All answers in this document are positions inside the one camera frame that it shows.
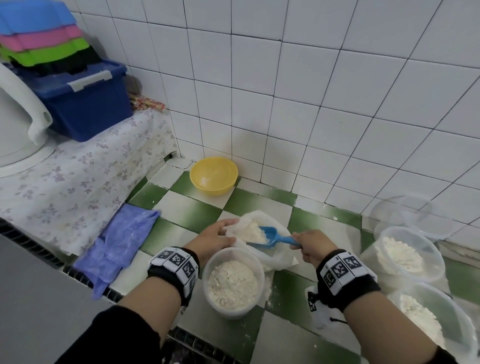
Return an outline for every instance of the white appliance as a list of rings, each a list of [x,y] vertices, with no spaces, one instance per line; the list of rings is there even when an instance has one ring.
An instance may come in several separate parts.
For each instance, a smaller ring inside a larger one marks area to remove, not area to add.
[[[42,101],[0,63],[0,177],[27,170],[55,151],[47,134],[51,124]]]

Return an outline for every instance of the blue plastic scoop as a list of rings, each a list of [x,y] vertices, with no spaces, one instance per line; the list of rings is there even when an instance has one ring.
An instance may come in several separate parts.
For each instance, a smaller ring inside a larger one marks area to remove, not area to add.
[[[269,226],[259,226],[260,229],[262,229],[266,235],[267,244],[259,244],[259,243],[249,243],[247,242],[248,245],[253,246],[254,248],[273,248],[276,243],[286,243],[294,246],[301,246],[301,244],[298,244],[295,239],[289,236],[282,236],[280,235],[275,228],[269,227]]]

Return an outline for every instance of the yellow bowl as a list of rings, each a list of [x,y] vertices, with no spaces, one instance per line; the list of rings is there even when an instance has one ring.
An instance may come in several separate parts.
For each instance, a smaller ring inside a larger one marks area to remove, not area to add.
[[[195,163],[190,171],[193,185],[205,194],[220,196],[235,184],[239,170],[223,157],[208,157]]]

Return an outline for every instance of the tiled wall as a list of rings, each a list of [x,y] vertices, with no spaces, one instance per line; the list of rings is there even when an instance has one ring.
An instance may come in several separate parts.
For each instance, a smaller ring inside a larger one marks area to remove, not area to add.
[[[480,249],[480,1],[66,2],[185,157],[364,215],[421,194]]]

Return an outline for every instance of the blue storage box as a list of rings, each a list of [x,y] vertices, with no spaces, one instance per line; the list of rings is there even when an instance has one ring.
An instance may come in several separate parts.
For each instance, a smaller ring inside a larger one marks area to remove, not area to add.
[[[0,34],[43,32],[76,24],[67,5],[61,1],[0,1]]]
[[[51,129],[78,142],[133,115],[122,79],[127,68],[121,63],[103,60],[80,73],[45,77],[24,69],[10,69],[50,111]]]

